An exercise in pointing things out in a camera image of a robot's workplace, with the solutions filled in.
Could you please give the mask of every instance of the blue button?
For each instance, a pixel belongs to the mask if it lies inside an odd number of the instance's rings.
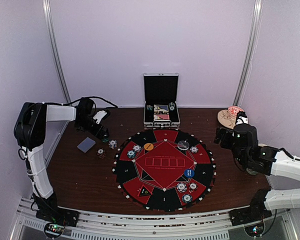
[[[193,171],[192,169],[186,169],[184,171],[184,175],[187,177],[187,178],[192,178],[194,175],[195,175],[195,171]]]

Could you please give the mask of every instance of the white wall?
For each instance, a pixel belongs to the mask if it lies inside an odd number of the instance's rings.
[[[7,239],[31,183],[13,135],[24,102],[64,102],[53,64],[42,1],[0,0],[0,240]],[[45,152],[61,123],[50,123]]]
[[[254,0],[52,0],[70,96],[144,104],[143,73],[180,74],[177,101],[225,107],[237,91]]]
[[[242,106],[258,129],[259,142],[300,157],[300,0],[264,1]],[[300,188],[288,178],[270,181],[275,189]],[[294,217],[300,223],[298,213]]]

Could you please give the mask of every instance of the wooden tabletop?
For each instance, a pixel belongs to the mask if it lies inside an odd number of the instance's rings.
[[[128,137],[144,130],[143,108],[111,109],[102,121],[109,128],[110,139],[120,146]],[[214,144],[219,109],[180,108],[180,130],[202,140],[213,153],[217,177],[214,187],[194,206],[172,214],[204,213],[249,205],[258,189],[269,189],[262,174],[251,176],[237,169],[230,150]],[[77,149],[86,137],[96,141],[87,153]],[[103,148],[106,158],[99,159],[96,151]],[[88,132],[76,131],[74,123],[67,126],[48,166],[51,185],[60,207],[109,214],[161,215],[170,212],[146,210],[127,200],[118,190],[112,166],[116,149],[93,137]]]

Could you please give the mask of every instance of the red and black poker mat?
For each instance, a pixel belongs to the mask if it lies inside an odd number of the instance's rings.
[[[216,164],[206,145],[178,129],[138,132],[117,149],[113,173],[123,195],[148,210],[182,210],[203,200]]]

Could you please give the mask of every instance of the case lid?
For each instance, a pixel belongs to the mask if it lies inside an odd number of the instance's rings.
[[[177,100],[179,74],[144,74],[146,103],[171,103]]]

